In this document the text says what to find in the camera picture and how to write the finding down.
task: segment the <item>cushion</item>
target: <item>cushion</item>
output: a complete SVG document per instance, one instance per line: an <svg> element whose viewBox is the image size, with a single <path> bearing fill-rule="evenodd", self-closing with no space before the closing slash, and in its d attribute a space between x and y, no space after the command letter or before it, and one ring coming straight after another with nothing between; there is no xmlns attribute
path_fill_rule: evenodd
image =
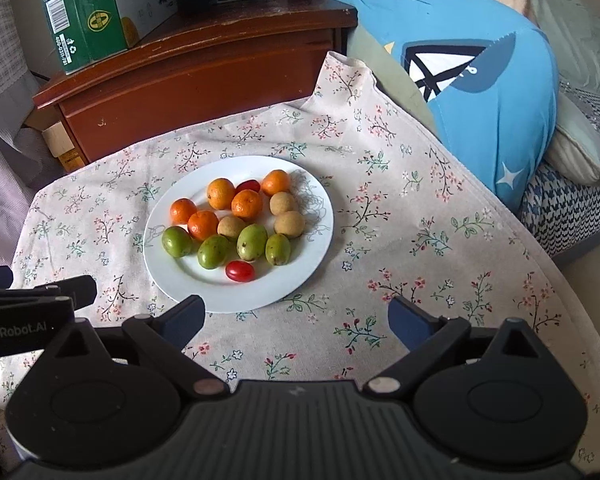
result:
<svg viewBox="0 0 600 480"><path fill-rule="evenodd" d="M589 11L570 0L531 2L560 75L576 88L600 95L600 44L594 37Z"/></svg>
<svg viewBox="0 0 600 480"><path fill-rule="evenodd" d="M545 35L495 0L339 1L410 76L440 142L516 212L555 129Z"/></svg>
<svg viewBox="0 0 600 480"><path fill-rule="evenodd" d="M576 184L600 186L600 136L562 92L558 93L554 137L544 160Z"/></svg>
<svg viewBox="0 0 600 480"><path fill-rule="evenodd" d="M376 76L378 88L400 108L436 134L433 115L416 84L362 25L349 33L347 56L364 61Z"/></svg>

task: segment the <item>blue patterned blanket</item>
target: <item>blue patterned blanket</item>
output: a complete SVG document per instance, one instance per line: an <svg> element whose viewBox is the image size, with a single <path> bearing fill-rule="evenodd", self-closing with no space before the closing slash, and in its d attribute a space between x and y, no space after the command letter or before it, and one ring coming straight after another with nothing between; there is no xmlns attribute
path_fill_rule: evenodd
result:
<svg viewBox="0 0 600 480"><path fill-rule="evenodd" d="M600 133L600 96L560 82L560 89ZM600 187L581 186L543 162L522 199L520 221L556 256L600 232Z"/></svg>

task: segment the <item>shark pillow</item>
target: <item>shark pillow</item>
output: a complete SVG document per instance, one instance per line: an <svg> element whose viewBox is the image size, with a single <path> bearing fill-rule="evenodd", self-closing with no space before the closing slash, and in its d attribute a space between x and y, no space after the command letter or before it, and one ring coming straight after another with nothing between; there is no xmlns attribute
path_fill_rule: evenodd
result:
<svg viewBox="0 0 600 480"><path fill-rule="evenodd" d="M542 31L496 0L339 1L420 89L445 147L516 212L555 129Z"/></svg>

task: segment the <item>white plate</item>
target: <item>white plate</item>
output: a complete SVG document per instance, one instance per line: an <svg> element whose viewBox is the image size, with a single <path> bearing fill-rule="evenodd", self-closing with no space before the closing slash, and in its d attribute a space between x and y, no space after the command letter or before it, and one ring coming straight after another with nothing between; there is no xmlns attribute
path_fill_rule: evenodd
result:
<svg viewBox="0 0 600 480"><path fill-rule="evenodd" d="M256 279L249 283L232 282L224 266L214 270L200 267L196 254L176 260L162 248L161 235L171 225L169 209L179 198L189 198L198 209L210 209L206 202L206 186L215 178L228 178L234 186L245 180L261 181L269 171L285 170L291 177L292 193L307 221L302 237L291 240L291 260L286 266L273 267L260 258L253 265ZM264 208L256 220L273 234L274 217L269 199L263 197ZM219 218L230 211L216 212ZM270 156L236 156L218 160L189 173L177 181L161 197L149 215L144 229L144 263L152 280L174 301L197 294L205 301L208 312L246 312L275 303L293 292L314 273L331 243L333 208L324 187L300 166ZM233 250L227 261L237 260Z"/></svg>

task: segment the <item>screw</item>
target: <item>screw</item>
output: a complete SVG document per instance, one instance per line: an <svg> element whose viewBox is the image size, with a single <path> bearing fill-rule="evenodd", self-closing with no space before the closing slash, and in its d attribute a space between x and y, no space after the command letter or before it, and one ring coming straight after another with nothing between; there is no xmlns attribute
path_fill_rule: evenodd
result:
<svg viewBox="0 0 600 480"><path fill-rule="evenodd" d="M371 379L367 385L376 394L391 394L400 388L400 382L393 377L376 377Z"/></svg>
<svg viewBox="0 0 600 480"><path fill-rule="evenodd" d="M220 379L200 379L193 383L193 391L199 395L218 395L224 392L224 383Z"/></svg>

